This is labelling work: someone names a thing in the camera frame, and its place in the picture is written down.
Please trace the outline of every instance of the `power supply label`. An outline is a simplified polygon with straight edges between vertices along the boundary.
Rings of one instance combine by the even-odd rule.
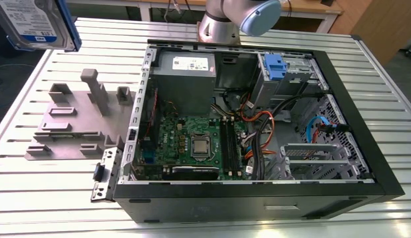
[[[47,14],[37,8],[35,0],[0,0],[0,6],[17,33],[32,42],[54,42],[55,30]]]
[[[207,58],[174,57],[173,69],[207,71]]]

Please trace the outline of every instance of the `blue hard drive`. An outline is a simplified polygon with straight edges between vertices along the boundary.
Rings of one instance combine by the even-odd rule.
[[[0,25],[17,50],[80,48],[64,0],[0,0]]]

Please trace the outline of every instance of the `black floor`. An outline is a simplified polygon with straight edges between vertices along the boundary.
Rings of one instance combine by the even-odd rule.
[[[4,52],[1,54],[0,65],[27,64],[35,66],[43,51],[21,52],[20,55],[12,58],[5,58]],[[0,121],[31,75],[32,69],[31,66],[23,65],[0,67]],[[399,52],[385,66],[385,70],[411,101],[411,58],[407,58],[404,53]]]

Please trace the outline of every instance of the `metal workbench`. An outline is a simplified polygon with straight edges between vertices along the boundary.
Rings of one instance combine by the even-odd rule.
[[[270,31],[245,45],[328,52],[405,195],[325,221],[135,224],[116,203],[90,203],[98,160],[27,161],[47,109],[47,91],[64,82],[87,90],[83,68],[106,88],[136,89],[146,40],[197,40],[197,26],[80,18],[78,53],[46,51],[0,124],[0,234],[48,237],[411,237],[411,104],[369,50],[350,36]]]

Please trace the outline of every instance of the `blue drive bay latch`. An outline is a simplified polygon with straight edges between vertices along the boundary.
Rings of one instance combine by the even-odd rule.
[[[285,78],[286,63],[284,62],[282,57],[278,54],[265,54],[265,66],[269,72],[270,81],[280,81]]]

